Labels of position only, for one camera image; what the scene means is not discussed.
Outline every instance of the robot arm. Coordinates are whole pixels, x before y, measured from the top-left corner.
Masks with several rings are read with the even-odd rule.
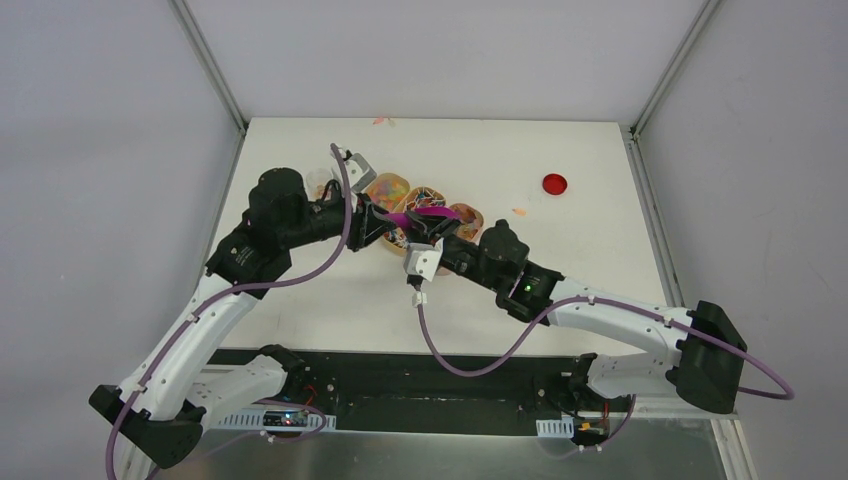
[[[677,395],[713,413],[733,411],[744,360],[671,328],[673,321],[746,351],[717,305],[700,302],[694,311],[650,305],[583,285],[529,261],[529,247],[505,220],[485,230],[478,246],[455,235],[457,220],[407,215],[412,220],[407,235],[413,243],[404,266],[410,283],[432,281],[436,265],[447,268],[494,291],[498,307],[523,322],[533,321],[555,301],[573,299],[540,323],[597,333],[644,352],[581,356],[578,373],[564,379],[573,410],[599,398],[647,394]],[[639,313],[645,311],[650,318]]]
[[[373,171],[361,156],[351,158],[348,152],[345,166],[354,188],[370,182],[363,180],[363,173]],[[291,267],[292,249],[340,235],[348,201],[356,202],[349,249],[359,250],[394,228],[383,216],[385,211],[366,195],[343,197],[337,181],[328,183],[322,199],[310,202],[298,172],[287,168],[265,172],[250,191],[242,221],[220,241],[206,263],[206,275],[162,341],[117,387],[97,387],[89,403],[114,424],[135,394],[120,431],[157,465],[169,468],[193,450],[210,425],[246,405],[297,388],[288,385],[289,374],[304,364],[278,345],[264,347],[252,362],[212,382],[195,383],[227,334],[267,288],[230,293],[199,315],[195,312],[205,300],[233,286],[276,281]],[[163,351],[152,377],[141,387],[142,376]]]

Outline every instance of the white table surface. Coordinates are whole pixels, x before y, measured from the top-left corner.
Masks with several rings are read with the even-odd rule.
[[[378,173],[429,186],[448,203],[467,203],[486,226],[506,218],[530,246],[530,259],[594,287],[662,304],[664,295],[617,124],[489,120],[254,118],[238,160],[215,242],[247,207],[247,194],[273,167],[306,174],[332,168],[329,144],[361,153]],[[543,176],[569,182],[546,194]],[[524,217],[512,209],[523,208]],[[323,262],[337,239],[292,252],[286,278]],[[411,307],[402,257],[381,243],[346,250],[322,276],[273,290],[229,334],[224,347],[280,343],[288,348],[426,353]],[[492,292],[454,275],[424,285],[428,325],[443,353],[501,354],[525,324],[507,316]],[[626,354],[632,347],[588,332],[538,327],[520,355]]]

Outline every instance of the white plastic clip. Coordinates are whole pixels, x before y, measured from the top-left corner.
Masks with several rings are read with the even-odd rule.
[[[427,294],[424,292],[415,292],[412,294],[412,308],[417,308],[418,305],[427,305]]]

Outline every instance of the red bottle cap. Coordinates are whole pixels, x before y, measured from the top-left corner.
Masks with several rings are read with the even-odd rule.
[[[551,195],[561,195],[568,188],[568,182],[558,173],[549,173],[542,180],[542,188]]]

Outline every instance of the white wall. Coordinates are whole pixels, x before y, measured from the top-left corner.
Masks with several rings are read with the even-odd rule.
[[[703,0],[193,0],[253,116],[635,122]]]
[[[848,2],[730,0],[642,141],[687,301],[798,391],[738,403],[763,479],[848,476],[846,118]]]
[[[0,6],[2,477],[104,478],[88,404],[194,288],[237,139],[167,2]]]

